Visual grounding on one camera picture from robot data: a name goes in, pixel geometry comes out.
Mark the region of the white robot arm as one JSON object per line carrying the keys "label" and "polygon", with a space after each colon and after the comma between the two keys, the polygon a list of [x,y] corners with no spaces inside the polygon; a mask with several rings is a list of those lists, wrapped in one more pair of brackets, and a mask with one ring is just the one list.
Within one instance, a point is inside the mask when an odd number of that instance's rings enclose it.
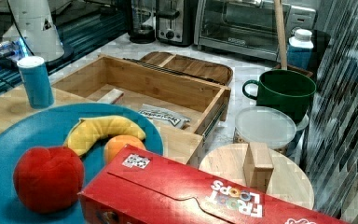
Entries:
{"label": "white robot arm", "polygon": [[65,51],[50,12],[48,0],[6,0],[13,24],[4,40],[21,40],[30,55],[45,62],[60,59]]}

